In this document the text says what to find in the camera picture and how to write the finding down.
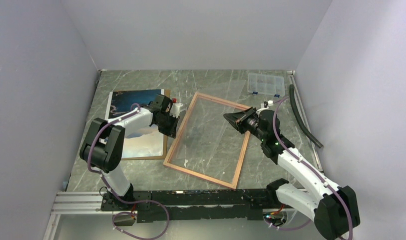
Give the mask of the pink picture frame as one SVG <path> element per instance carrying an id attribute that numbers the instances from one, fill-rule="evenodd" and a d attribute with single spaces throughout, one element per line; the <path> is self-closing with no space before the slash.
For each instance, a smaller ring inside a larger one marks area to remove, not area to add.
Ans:
<path id="1" fill-rule="evenodd" d="M 224 105 L 224 106 L 227 106 L 227 107 L 232 107 L 234 109 L 239 109 L 239 110 L 246 110 L 246 109 L 250 108 L 249 106 L 246 106 L 246 105 L 243 105 L 243 104 L 240 104 L 240 103 L 232 102 L 230 100 L 226 100 L 226 99 L 222 99 L 222 98 L 219 98 L 219 97 L 211 96 L 211 95 L 204 94 L 204 93 L 201 93 L 201 92 L 195 93 L 192 100 L 191 100 L 191 102 L 190 102 L 190 104 L 189 104 L 187 112 L 185 113 L 185 116 L 184 116 L 184 118 L 182 120 L 182 123 L 181 123 L 181 125 L 180 125 L 180 127 L 178 129 L 178 132 L 176 134 L 176 138 L 173 140 L 173 142 L 171 144 L 171 147 L 167 152 L 167 155 L 166 155 L 166 158 L 165 158 L 165 160 L 163 162 L 163 165 L 168 167 L 168 168 L 171 168 L 171 169 L 174 169 L 174 170 L 177 170 L 177 171 L 192 175 L 194 177 L 200 178 L 202 180 L 206 180 L 206 181 L 209 181 L 211 183 L 218 184 L 220 186 L 227 187 L 229 189 L 235 190 L 237 188 L 237 185 L 238 185 L 242 165 L 243 165 L 243 162 L 244 162 L 244 157 L 245 157 L 248 142 L 249 142 L 249 139 L 250 139 L 250 132 L 246 132 L 244 134 L 244 140 L 243 140 L 243 143 L 242 143 L 242 147 L 240 149 L 238 162 L 237 162 L 235 172 L 234 172 L 234 176 L 233 176 L 233 179 L 232 179 L 231 183 L 228 183 L 226 181 L 222 181 L 222 180 L 216 179 L 214 177 L 204 175 L 202 173 L 198 173 L 196 171 L 192 171 L 190 169 L 187 169 L 187 168 L 184 168 L 184 167 L 181 167 L 181 166 L 177 166 L 177 165 L 174 165 L 174 164 L 171 163 L 171 160 L 173 159 L 174 153 L 179 148 L 179 143 L 181 141 L 182 135 L 183 135 L 184 130 L 186 128 L 187 122 L 188 122 L 188 120 L 189 120 L 189 118 L 190 118 L 190 116 L 192 114 L 192 111 L 193 111 L 193 109 L 194 109 L 194 107 L 196 105 L 196 101 L 198 99 L 208 100 L 210 102 L 214 102 L 214 103 L 217 103 L 217 104 L 221 104 L 221 105 Z"/>

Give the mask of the clear acrylic sheet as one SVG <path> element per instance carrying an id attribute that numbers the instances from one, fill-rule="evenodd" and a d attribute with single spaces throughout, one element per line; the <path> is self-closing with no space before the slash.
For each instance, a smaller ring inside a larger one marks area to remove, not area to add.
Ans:
<path id="1" fill-rule="evenodd" d="M 171 163 L 197 173 L 231 182 L 243 135 L 225 118 L 237 109 L 197 98 Z"/>

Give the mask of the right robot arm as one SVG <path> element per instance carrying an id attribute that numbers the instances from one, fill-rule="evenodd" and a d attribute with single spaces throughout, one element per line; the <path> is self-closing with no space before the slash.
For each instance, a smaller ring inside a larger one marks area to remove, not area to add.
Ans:
<path id="1" fill-rule="evenodd" d="M 281 204 L 299 211 L 312 221 L 327 240 L 348 234 L 360 225 L 355 191 L 341 187 L 310 164 L 295 145 L 280 133 L 280 120 L 270 109 L 254 107 L 223 117 L 239 133 L 250 133 L 260 140 L 262 152 L 276 165 L 288 171 L 303 187 L 297 189 L 281 178 L 267 185 L 266 202 L 273 208 Z"/>

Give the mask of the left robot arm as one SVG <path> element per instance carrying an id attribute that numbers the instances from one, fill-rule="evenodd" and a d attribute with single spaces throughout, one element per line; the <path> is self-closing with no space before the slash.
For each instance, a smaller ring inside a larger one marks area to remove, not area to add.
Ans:
<path id="1" fill-rule="evenodd" d="M 121 116 L 92 120 L 79 157 L 87 163 L 90 172 L 98 174 L 121 210 L 129 209 L 136 201 L 133 185 L 120 166 L 125 136 L 157 126 L 160 133 L 174 139 L 184 109 L 182 103 L 158 94 L 148 104 L 133 103 L 131 110 Z"/>

